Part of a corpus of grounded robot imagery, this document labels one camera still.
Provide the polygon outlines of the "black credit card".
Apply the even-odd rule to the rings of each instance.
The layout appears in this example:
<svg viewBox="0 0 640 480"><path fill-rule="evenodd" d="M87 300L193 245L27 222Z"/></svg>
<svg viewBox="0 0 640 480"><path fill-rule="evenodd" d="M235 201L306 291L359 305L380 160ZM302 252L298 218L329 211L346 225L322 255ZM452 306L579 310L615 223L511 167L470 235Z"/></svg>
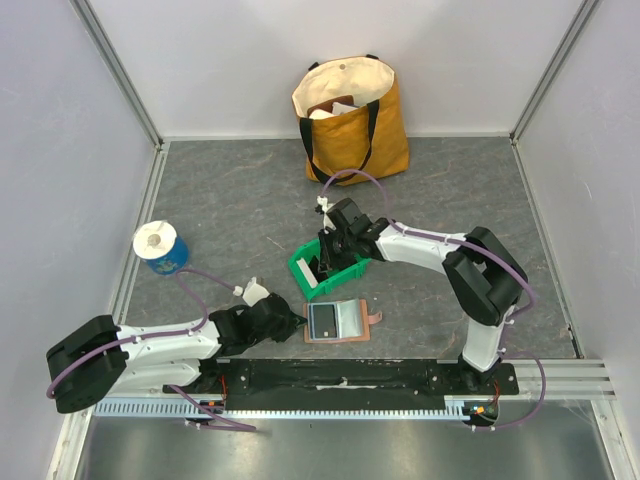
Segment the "black credit card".
<svg viewBox="0 0 640 480"><path fill-rule="evenodd" d="M322 264L317 256L313 256L308 263L309 269L318 282L324 281L327 278L327 273L322 269Z"/></svg>
<svg viewBox="0 0 640 480"><path fill-rule="evenodd" d="M336 305L334 303L312 303L308 306L308 321L312 340L334 340L338 338Z"/></svg>

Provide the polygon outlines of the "green plastic bin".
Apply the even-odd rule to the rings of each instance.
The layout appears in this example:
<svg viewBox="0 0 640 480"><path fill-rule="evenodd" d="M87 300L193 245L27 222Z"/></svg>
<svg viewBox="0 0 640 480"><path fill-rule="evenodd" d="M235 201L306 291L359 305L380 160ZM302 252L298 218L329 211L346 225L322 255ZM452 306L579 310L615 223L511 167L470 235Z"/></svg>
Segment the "green plastic bin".
<svg viewBox="0 0 640 480"><path fill-rule="evenodd" d="M289 258L287 264L304 298L312 300L331 293L346 282L361 278L369 262L369 259L358 259L355 264L344 270L322 271L320 242L318 239L314 239L299 247Z"/></svg>

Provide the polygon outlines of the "pink leather card holder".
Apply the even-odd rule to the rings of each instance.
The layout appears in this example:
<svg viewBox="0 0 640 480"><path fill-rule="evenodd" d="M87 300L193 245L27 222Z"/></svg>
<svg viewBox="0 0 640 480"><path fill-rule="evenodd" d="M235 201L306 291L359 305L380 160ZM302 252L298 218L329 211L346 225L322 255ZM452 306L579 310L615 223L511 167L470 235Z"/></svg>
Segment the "pink leather card holder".
<svg viewBox="0 0 640 480"><path fill-rule="evenodd" d="M381 312L370 314L367 302L364 299L342 300L333 302L336 305L338 338L334 340L312 340L310 337L309 321L304 327L304 342L307 344L339 344L351 342L366 342L371 339L371 326L378 324L383 315ZM308 306L304 305L304 311L308 320Z"/></svg>

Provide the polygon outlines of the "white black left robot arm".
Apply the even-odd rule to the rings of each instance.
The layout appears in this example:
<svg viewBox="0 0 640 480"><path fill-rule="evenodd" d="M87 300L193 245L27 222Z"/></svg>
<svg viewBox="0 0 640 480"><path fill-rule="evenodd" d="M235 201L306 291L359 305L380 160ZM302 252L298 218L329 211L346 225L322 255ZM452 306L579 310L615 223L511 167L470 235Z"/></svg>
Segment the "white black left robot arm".
<svg viewBox="0 0 640 480"><path fill-rule="evenodd" d="M51 347L46 396L61 414L91 407L109 395L192 386L216 388L219 357L239 355L265 341L284 342L306 323L279 295L253 305L217 310L205 321L159 327L117 325L99 315Z"/></svg>

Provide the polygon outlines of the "white cards in bin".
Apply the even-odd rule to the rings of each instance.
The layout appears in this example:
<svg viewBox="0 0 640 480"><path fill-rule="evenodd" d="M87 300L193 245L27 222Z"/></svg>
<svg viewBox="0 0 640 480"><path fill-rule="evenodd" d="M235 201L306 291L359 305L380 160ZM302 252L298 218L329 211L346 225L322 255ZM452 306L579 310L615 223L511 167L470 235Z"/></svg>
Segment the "white cards in bin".
<svg viewBox="0 0 640 480"><path fill-rule="evenodd" d="M316 288L318 286L318 281L309 267L309 264L303 258L300 258L296 261L296 265L304 279L304 283L310 289Z"/></svg>

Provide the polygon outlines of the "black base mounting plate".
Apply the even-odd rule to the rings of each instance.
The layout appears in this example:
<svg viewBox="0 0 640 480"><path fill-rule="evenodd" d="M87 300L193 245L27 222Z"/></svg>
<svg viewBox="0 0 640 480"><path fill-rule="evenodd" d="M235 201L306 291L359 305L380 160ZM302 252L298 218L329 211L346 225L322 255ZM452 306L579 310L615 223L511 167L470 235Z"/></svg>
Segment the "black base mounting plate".
<svg viewBox="0 0 640 480"><path fill-rule="evenodd" d="M476 374L435 359L206 360L181 389L223 394L229 411L436 410L451 396L519 393L515 368L500 363Z"/></svg>

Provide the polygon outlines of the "mustard yellow tote bag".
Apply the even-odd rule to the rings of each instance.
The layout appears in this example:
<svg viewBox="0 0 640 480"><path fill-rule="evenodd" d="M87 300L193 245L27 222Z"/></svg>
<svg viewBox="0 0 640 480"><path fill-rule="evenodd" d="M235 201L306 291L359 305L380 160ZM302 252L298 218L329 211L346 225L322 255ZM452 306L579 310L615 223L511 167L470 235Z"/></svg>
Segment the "mustard yellow tote bag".
<svg viewBox="0 0 640 480"><path fill-rule="evenodd" d="M352 95L358 109L312 120L307 109L334 97ZM394 69L374 55L312 64L292 93L292 104L306 156L308 179L341 186L406 171L410 153L399 83Z"/></svg>

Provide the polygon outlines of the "blue white tissue roll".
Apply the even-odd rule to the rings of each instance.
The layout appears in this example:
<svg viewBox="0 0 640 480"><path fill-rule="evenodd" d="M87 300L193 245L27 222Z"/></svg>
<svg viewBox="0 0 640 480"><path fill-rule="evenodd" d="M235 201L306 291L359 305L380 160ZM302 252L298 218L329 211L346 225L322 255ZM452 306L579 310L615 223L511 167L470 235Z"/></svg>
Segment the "blue white tissue roll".
<svg viewBox="0 0 640 480"><path fill-rule="evenodd" d="M158 275L172 275L189 260L184 239L167 220L141 225L133 235L132 247L135 255Z"/></svg>

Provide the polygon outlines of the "white paper in bag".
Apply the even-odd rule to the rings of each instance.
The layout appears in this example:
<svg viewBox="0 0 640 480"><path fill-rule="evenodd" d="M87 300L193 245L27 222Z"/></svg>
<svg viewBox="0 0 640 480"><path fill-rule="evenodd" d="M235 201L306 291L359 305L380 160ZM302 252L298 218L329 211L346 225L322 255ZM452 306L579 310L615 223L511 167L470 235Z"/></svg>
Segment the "white paper in bag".
<svg viewBox="0 0 640 480"><path fill-rule="evenodd" d="M308 117L312 120L322 120L350 113L357 109L358 107L354 105L347 105L340 102L331 102L315 107L308 114Z"/></svg>

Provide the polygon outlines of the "right aluminium frame post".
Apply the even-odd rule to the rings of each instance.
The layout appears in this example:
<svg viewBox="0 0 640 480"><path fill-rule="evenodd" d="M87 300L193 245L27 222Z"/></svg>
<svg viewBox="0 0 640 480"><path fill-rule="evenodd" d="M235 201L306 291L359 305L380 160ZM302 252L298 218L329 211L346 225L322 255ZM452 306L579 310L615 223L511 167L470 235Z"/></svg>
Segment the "right aluminium frame post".
<svg viewBox="0 0 640 480"><path fill-rule="evenodd" d="M583 0L580 2L576 13L509 134L512 145L516 145L524 135L599 5L599 0Z"/></svg>

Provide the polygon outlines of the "aluminium frame post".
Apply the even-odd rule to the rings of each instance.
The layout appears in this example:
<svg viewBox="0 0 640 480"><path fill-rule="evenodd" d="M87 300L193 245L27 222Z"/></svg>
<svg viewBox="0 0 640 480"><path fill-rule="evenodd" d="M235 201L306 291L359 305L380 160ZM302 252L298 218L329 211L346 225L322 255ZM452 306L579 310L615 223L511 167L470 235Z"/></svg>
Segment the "aluminium frame post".
<svg viewBox="0 0 640 480"><path fill-rule="evenodd" d="M599 0L583 0L580 2L576 13L509 134L512 145L516 145L524 135L599 5Z"/></svg>
<svg viewBox="0 0 640 480"><path fill-rule="evenodd" d="M164 144L162 135L145 107L91 2L87 0L70 0L69 3L83 23L145 135L156 149L160 149Z"/></svg>

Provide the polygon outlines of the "left aluminium frame post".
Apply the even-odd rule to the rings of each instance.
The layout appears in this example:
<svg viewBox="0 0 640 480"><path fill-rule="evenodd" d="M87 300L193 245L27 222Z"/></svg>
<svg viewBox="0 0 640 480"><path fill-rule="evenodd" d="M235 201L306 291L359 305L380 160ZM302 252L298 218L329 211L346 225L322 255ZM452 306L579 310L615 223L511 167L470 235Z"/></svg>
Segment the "left aluminium frame post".
<svg viewBox="0 0 640 480"><path fill-rule="evenodd" d="M69 3L83 23L145 135L156 149L160 149L164 144L162 135L145 107L91 2L87 0L70 0Z"/></svg>

